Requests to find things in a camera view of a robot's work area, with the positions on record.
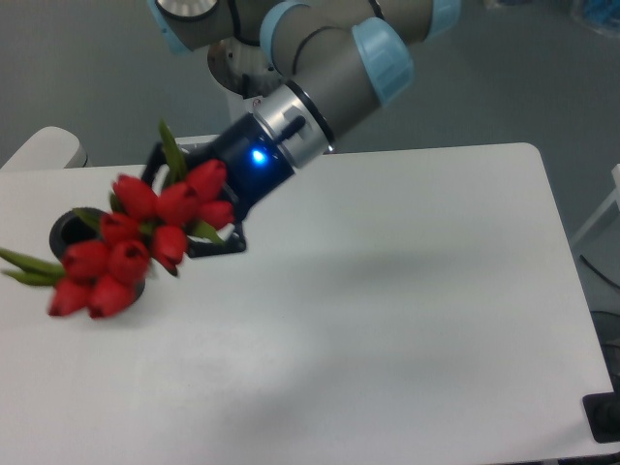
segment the black vase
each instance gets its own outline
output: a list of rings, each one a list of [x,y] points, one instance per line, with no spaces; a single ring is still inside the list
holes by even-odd
[[[83,210],[101,218],[105,212],[98,208],[85,207]],[[103,239],[101,235],[92,228],[85,225],[79,217],[73,212],[68,211],[62,215],[49,232],[49,248],[54,256],[61,260],[65,255],[67,248],[73,244],[83,242],[85,240]],[[140,281],[136,284],[136,300],[140,298],[144,292],[146,281]]]

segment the robotic arm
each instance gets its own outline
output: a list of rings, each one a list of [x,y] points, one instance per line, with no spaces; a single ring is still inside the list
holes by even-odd
[[[239,229],[254,204],[413,81],[406,42],[452,27],[460,13],[460,0],[148,1],[173,50],[230,36],[260,43],[285,80],[187,157],[189,169],[211,158],[227,165]],[[152,182],[163,163],[154,152],[142,178]]]

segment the green leaf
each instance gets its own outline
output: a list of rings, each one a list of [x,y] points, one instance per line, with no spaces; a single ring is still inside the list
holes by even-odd
[[[155,233],[155,223],[140,223],[139,231],[144,235],[153,235]]]
[[[217,234],[215,228],[204,221],[199,221],[193,228],[191,228],[189,235],[200,239],[208,239],[214,244],[221,245],[224,243],[224,240],[222,240],[222,237]]]
[[[54,277],[62,277],[65,275],[65,269],[60,263],[45,262],[43,260],[30,257],[29,255],[19,254],[7,249],[0,248],[0,259],[4,259],[10,264],[14,264],[26,272]]]
[[[99,233],[99,215],[96,215],[84,208],[74,208],[74,214],[91,230]]]
[[[125,208],[123,208],[123,204],[113,192],[109,193],[109,207],[114,213],[125,213]]]
[[[182,181],[187,175],[185,158],[181,149],[178,148],[171,130],[163,119],[159,122],[159,134],[164,145],[164,154],[166,155],[166,163],[170,168],[172,182]]]
[[[172,176],[170,172],[166,173],[166,177],[164,178],[164,183],[162,184],[162,191],[164,189],[169,188],[171,185],[173,184],[172,182]]]
[[[26,271],[9,271],[8,269],[3,269],[2,274],[11,277],[26,286],[44,288],[55,286],[55,284],[61,279],[60,276],[45,276],[44,274],[29,273]]]

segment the silver metal ring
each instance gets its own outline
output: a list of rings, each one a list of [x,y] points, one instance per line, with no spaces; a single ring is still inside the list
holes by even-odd
[[[157,0],[157,5],[171,16],[196,19],[207,15],[217,6],[218,0]]]
[[[303,116],[306,124],[293,137],[284,140],[280,148],[287,161],[300,169],[329,149],[329,141],[312,113],[286,85],[269,95],[254,110],[254,117],[274,140],[298,116]]]

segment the gray floor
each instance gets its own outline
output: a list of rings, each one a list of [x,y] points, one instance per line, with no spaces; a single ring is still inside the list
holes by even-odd
[[[620,40],[574,23],[568,5],[487,11],[464,0],[453,31],[412,47],[415,86],[338,149],[531,142],[570,235],[620,163]],[[229,124],[205,51],[171,56],[143,0],[3,0],[0,41],[0,165],[50,125],[76,134],[100,166],[143,162],[161,117],[177,136]],[[585,250],[617,281],[619,238],[614,225]],[[619,293],[579,272],[591,309],[620,311]]]

